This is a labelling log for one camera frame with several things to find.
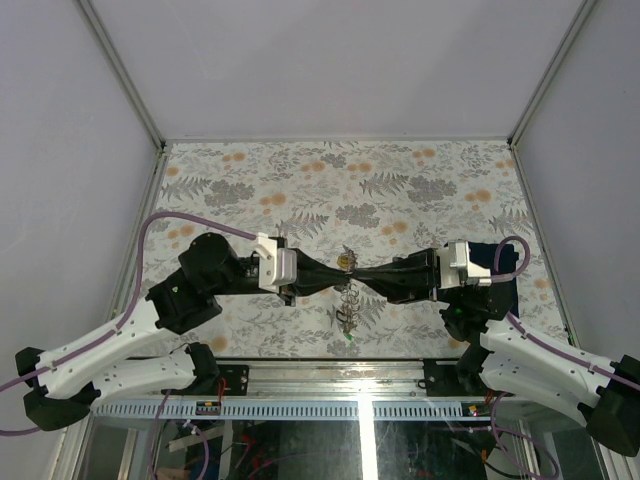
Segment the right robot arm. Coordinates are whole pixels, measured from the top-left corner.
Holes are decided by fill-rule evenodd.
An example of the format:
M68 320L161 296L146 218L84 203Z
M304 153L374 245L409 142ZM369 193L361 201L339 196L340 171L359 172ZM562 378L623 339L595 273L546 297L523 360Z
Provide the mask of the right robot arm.
M522 397L574 420L604 447L638 455L638 359L612 360L525 326L512 312L522 270L473 262L477 247L450 241L351 276L393 304L444 304L446 330L469 345L455 366L463 392Z

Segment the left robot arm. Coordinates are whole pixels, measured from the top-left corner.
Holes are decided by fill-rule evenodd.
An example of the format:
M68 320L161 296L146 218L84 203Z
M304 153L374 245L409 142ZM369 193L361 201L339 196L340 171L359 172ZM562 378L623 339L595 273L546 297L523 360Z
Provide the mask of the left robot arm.
M191 342L161 357L138 354L220 315L220 296L274 294L292 305L348 282L346 272L264 235L251 256L240 257L224 236L205 233L178 261L175 272L109 323L58 349L27 347L16 354L17 371L30 388L25 414L40 430L67 427L99 405L136 393L215 393L221 380L209 346Z

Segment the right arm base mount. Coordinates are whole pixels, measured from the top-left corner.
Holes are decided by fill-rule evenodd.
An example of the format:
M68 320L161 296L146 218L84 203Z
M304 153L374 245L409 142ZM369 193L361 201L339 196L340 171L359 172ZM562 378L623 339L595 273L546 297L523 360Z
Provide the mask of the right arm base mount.
M423 359L423 379L420 388L430 397L485 397L492 389L481 379L483 363L487 357L475 360Z

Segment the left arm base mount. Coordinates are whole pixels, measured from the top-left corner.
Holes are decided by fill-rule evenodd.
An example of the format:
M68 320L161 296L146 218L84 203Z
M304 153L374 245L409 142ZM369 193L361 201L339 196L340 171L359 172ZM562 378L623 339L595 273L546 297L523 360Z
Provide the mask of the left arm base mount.
M187 387L163 389L162 393L181 396L246 396L249 386L249 366L222 364L213 373L197 376Z

